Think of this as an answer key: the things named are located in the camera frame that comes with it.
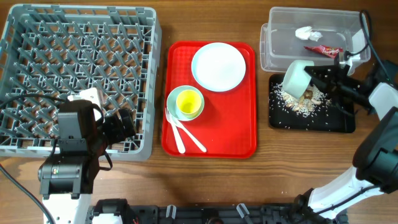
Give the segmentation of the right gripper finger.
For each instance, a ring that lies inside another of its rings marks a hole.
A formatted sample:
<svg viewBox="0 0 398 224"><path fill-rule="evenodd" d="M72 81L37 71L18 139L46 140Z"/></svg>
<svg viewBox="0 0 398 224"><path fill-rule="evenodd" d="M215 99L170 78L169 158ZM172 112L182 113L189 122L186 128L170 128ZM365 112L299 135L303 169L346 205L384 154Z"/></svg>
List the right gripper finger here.
<svg viewBox="0 0 398 224"><path fill-rule="evenodd" d="M313 79L323 82L343 80L347 77L349 70L349 65L306 66L304 68L304 71Z"/></svg>
<svg viewBox="0 0 398 224"><path fill-rule="evenodd" d="M337 98L337 85L336 81L333 79L318 79L311 78L311 84L314 84L322 93L328 95L329 98Z"/></svg>

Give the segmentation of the red snack wrapper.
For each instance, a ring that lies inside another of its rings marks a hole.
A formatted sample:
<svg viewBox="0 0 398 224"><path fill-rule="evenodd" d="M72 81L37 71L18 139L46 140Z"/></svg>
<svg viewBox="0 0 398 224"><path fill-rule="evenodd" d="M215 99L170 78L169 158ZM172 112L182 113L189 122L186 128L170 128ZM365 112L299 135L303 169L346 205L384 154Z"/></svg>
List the red snack wrapper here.
<svg viewBox="0 0 398 224"><path fill-rule="evenodd" d="M304 46L304 49L325 55L329 58L335 58L339 53L343 53L343 48L341 47L329 47L326 45L318 45L314 47Z"/></svg>

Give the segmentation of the rice and food scraps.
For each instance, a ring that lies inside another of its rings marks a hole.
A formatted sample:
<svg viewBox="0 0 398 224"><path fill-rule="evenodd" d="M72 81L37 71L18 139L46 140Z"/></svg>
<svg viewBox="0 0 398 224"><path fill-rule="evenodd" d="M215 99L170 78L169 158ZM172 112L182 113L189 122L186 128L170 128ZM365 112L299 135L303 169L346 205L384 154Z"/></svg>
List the rice and food scraps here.
<svg viewBox="0 0 398 224"><path fill-rule="evenodd" d="M330 100L317 87L309 85L296 99L282 89L281 83L272 82L269 90L269 124L272 128L330 131L321 120L322 109Z"/></svg>

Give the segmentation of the green bowl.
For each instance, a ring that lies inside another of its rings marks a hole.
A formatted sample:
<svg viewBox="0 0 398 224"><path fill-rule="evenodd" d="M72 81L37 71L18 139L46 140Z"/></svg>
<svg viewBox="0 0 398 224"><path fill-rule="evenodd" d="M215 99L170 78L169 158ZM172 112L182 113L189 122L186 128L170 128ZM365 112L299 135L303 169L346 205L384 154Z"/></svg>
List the green bowl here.
<svg viewBox="0 0 398 224"><path fill-rule="evenodd" d="M288 67L282 82L282 89L299 99L307 89L311 76L304 70L307 66L314 66L311 60L294 60Z"/></svg>

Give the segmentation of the white napkin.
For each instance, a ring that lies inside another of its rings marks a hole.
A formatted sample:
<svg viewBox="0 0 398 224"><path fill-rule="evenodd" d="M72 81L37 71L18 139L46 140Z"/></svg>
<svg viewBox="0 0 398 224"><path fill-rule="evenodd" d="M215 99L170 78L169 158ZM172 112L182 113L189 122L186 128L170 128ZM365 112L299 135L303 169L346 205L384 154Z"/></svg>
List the white napkin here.
<svg viewBox="0 0 398 224"><path fill-rule="evenodd" d="M318 31L313 31L311 26L301 27L295 31L295 36L300 40L318 41L323 35Z"/></svg>

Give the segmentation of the yellow plastic cup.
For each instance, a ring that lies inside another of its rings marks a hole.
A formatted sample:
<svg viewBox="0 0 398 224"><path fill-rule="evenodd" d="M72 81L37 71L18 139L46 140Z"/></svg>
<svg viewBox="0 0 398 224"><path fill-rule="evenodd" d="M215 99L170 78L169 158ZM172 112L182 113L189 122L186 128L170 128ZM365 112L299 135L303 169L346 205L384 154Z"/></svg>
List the yellow plastic cup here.
<svg viewBox="0 0 398 224"><path fill-rule="evenodd" d="M201 95L195 90L184 90L176 99L178 110L186 118L195 117L202 105Z"/></svg>

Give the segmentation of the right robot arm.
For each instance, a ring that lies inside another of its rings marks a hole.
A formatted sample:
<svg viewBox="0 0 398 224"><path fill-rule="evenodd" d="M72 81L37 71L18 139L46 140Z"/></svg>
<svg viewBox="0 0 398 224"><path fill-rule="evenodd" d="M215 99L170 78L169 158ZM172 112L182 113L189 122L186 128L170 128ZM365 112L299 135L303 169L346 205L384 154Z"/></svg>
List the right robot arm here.
<svg viewBox="0 0 398 224"><path fill-rule="evenodd" d="M343 96L377 114L380 122L357 148L353 165L329 184L296 197L292 223L328 223L369 197L397 190L397 65L383 60L363 82L347 76L349 66L306 66L319 90Z"/></svg>

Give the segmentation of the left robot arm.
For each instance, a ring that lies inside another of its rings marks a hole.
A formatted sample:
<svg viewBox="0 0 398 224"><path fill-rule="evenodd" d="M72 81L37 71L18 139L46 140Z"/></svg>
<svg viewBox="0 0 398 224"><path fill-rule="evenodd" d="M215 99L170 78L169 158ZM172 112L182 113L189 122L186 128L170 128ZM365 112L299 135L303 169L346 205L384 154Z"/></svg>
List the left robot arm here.
<svg viewBox="0 0 398 224"><path fill-rule="evenodd" d="M94 180L102 167L99 158L109 159L106 148L136 134L132 112L95 118L101 108L88 100L62 103L57 120L59 153L51 152L38 170L40 194L49 223L84 223L90 206Z"/></svg>

